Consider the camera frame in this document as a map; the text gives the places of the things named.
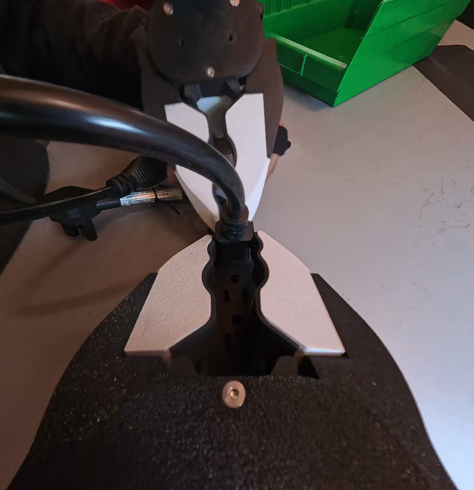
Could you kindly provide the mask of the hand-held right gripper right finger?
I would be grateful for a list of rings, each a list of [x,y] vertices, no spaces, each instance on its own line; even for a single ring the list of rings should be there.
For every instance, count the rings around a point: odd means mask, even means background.
[[[267,326],[308,356],[342,356],[345,347],[307,266],[263,231],[257,232],[264,279],[257,312]]]

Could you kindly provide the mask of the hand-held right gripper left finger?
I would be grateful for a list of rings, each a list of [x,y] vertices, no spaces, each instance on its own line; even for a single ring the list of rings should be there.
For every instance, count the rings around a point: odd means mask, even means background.
[[[212,315],[211,294],[203,282],[213,237],[204,235],[171,257],[157,272],[124,347],[127,356],[191,357],[190,336],[202,333]]]

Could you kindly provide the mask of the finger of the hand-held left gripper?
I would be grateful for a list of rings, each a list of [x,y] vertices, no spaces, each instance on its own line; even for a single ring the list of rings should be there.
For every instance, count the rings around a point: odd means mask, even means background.
[[[235,150],[235,170],[242,181],[245,204],[249,220],[252,221],[262,197],[270,163],[263,94],[245,94],[236,100],[225,113],[225,130]]]
[[[185,102],[167,104],[166,119],[212,145],[215,138],[224,136],[225,113],[231,104],[229,97],[203,97],[196,107]],[[221,212],[219,197],[224,193],[207,178],[179,165],[175,166],[175,176],[197,214],[209,229],[215,230]]]

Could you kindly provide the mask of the person's left hand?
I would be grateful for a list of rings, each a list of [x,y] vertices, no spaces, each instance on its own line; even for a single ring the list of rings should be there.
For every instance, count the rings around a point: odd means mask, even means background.
[[[269,167],[267,171],[266,181],[270,178],[276,169],[277,162],[281,156],[283,156],[287,150],[291,147],[291,142],[288,136],[288,130],[284,126],[283,121],[280,120],[276,140],[273,146],[273,150],[270,156]]]

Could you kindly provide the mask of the green plastic bin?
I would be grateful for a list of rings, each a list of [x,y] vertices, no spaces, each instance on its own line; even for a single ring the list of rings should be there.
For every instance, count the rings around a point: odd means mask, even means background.
[[[285,84],[331,107],[429,56],[469,1],[261,1]]]

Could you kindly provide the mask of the person's black jacket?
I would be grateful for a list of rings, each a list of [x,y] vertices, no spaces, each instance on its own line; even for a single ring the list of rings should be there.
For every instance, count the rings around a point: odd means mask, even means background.
[[[34,139],[0,135],[0,211],[34,205],[49,179],[46,146]],[[0,275],[25,237],[31,222],[0,226]]]

